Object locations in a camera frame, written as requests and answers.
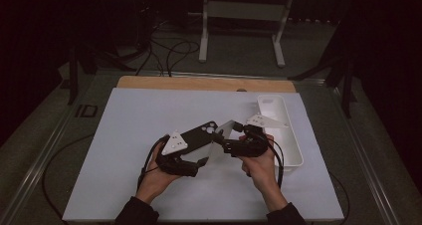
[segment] person's right hand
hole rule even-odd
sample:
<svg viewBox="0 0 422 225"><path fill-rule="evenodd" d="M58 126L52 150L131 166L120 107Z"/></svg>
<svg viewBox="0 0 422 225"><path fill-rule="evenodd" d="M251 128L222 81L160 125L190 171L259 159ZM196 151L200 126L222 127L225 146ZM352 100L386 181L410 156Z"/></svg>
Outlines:
<svg viewBox="0 0 422 225"><path fill-rule="evenodd" d="M271 146L274 146L272 142L273 137L267 135ZM252 177L255 187L262 193L264 201L270 212L275 210L281 210L288 205L288 201L283 196L279 185L277 184L275 175L275 164L274 154L267 148L259 157L243 157L239 158L243 161L242 169Z"/></svg>

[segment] black sleeve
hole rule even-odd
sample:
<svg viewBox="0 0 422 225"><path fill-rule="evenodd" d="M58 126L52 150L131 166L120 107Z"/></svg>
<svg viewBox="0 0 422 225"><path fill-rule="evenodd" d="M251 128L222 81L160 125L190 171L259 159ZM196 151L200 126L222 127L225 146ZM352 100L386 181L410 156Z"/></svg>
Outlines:
<svg viewBox="0 0 422 225"><path fill-rule="evenodd" d="M143 201L131 197L115 218L117 225L152 225L156 224L158 213Z"/></svg>
<svg viewBox="0 0 422 225"><path fill-rule="evenodd" d="M282 210L277 210L267 214L269 225L306 225L304 218L298 209L289 203Z"/></svg>

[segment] floor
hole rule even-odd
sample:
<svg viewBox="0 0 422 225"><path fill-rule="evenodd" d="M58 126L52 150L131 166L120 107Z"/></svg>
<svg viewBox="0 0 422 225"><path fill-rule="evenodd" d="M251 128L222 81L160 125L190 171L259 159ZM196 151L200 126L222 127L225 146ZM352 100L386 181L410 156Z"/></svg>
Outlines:
<svg viewBox="0 0 422 225"><path fill-rule="evenodd" d="M245 29L240 26L242 22L213 21L208 60L203 64L198 62L195 51L200 24L198 18L191 20L187 29L162 23L152 35L153 53L149 59L146 52L125 63L134 69L142 67L139 75L168 76L168 66L173 67L171 75L178 77L285 80L315 66L335 30L328 24L288 23L282 38L287 65L281 69L272 51L271 31ZM168 49L187 41L190 43L180 44L169 54ZM110 91L119 77L136 74L116 70L100 60L97 63L99 70L95 75L85 75L80 70L80 93L73 106L67 106L69 91L55 89L1 147L0 224L62 223L43 189L57 213L63 213ZM66 79L68 65L63 65L61 72ZM295 86L333 175L343 213L348 215L345 224L421 224L421 195L359 80L353 80L354 101L348 119L338 105L338 90L323 84L327 73L322 71L295 82ZM94 117L76 116L79 105L96 106L99 112Z"/></svg>

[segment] person's left hand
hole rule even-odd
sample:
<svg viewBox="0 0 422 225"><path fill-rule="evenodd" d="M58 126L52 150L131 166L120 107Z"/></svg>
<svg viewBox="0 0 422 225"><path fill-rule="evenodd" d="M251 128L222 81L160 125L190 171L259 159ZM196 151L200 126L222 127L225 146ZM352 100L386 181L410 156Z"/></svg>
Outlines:
<svg viewBox="0 0 422 225"><path fill-rule="evenodd" d="M142 182L137 189L135 197L143 202L150 204L154 198L160 195L167 188L168 185L177 178L179 175L171 175L161 171L155 162L158 150L164 145L160 143L152 154L152 159L148 164L146 171L149 171L143 177Z"/></svg>

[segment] dark background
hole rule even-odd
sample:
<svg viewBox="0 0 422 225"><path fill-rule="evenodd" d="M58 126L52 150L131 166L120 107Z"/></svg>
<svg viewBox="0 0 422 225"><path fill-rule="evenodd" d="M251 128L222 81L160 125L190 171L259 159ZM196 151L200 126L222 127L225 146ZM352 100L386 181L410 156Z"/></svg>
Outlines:
<svg viewBox="0 0 422 225"><path fill-rule="evenodd" d="M186 25L187 12L202 9L201 0L146 1L153 6L153 12L158 11L161 17L181 25ZM351 52L354 75L361 79L420 190L421 2L294 0L290 14L294 22L307 19L309 23L315 20L339 23L327 50L346 45ZM100 6L102 3L102 0L0 0L0 144L62 81L57 69L68 61L70 37L78 35L100 50L115 52L116 38L121 32L110 25L119 14ZM126 6L118 10L133 10ZM133 20L127 21L127 28L133 28ZM141 26L142 32L148 30L147 24Z"/></svg>

